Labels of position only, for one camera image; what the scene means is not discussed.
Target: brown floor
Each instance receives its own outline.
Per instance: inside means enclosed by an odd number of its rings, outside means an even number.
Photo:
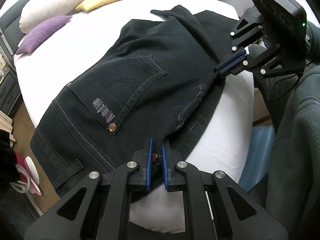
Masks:
[[[55,204],[59,197],[55,193],[49,179],[45,175],[35,156],[33,155],[30,149],[30,140],[35,131],[29,114],[27,112],[26,106],[24,103],[19,107],[17,113],[13,118],[13,136],[16,139],[16,143],[13,146],[13,149],[20,153],[23,157],[30,156],[36,166],[36,169],[40,178],[40,189],[42,195],[33,194],[32,197],[35,200],[36,204],[42,212],[46,212],[53,204]]]

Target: black device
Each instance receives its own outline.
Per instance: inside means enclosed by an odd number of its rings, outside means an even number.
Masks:
[[[230,53],[215,71],[224,78],[247,70],[259,80],[303,73],[309,46],[302,6],[294,0],[252,1],[255,7],[233,28]],[[244,48],[259,38],[268,49],[252,59]],[[199,171],[168,140],[161,157],[166,190],[183,192],[187,239],[288,239],[285,228],[223,171]],[[25,240],[127,239],[131,194],[149,190],[155,161],[148,138],[132,161],[110,173],[88,174],[28,229]]]

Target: white mattress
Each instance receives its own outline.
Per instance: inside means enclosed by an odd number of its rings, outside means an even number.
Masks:
[[[35,52],[15,56],[21,93],[34,126],[60,90],[102,58],[127,22],[161,21],[150,10],[169,10],[179,4],[192,14],[210,10],[238,19],[231,5],[217,0],[121,0],[74,15]],[[238,182],[249,148],[252,119],[252,74],[229,76],[216,111],[187,161],[202,171],[223,170]],[[184,231],[181,192],[167,193],[159,187],[131,206],[130,220],[154,231]]]

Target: button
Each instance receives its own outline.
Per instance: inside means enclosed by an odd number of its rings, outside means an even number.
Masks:
[[[109,124],[109,131],[110,132],[115,132],[117,130],[117,125],[115,123]]]

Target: headboard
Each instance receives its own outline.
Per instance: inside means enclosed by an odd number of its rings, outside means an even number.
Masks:
[[[13,55],[18,50],[18,44],[25,36],[19,29],[19,21],[23,7],[30,0],[19,0],[0,17],[0,53],[15,70]]]

